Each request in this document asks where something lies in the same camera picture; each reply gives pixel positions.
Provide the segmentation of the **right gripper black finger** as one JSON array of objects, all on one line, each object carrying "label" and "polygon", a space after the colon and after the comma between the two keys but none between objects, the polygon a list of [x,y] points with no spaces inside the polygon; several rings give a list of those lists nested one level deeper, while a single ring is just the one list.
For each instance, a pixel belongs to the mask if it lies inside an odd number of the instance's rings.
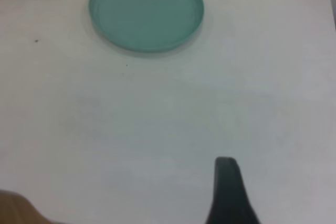
[{"label": "right gripper black finger", "polygon": [[213,200],[206,223],[260,223],[234,158],[218,157],[215,160]]}]

